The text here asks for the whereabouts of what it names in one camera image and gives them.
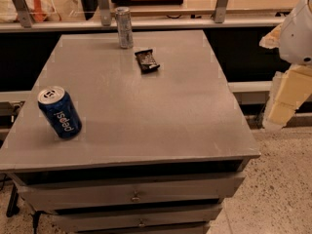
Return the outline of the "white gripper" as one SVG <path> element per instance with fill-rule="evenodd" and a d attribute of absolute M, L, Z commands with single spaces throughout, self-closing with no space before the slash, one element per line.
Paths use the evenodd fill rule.
<path fill-rule="evenodd" d="M 312 0 L 300 0 L 282 25 L 259 42 L 266 49 L 279 47 L 280 58 L 292 63 L 286 72 L 276 72 L 273 77 L 262 120 L 265 130 L 281 130 L 312 95 L 311 6 Z"/>

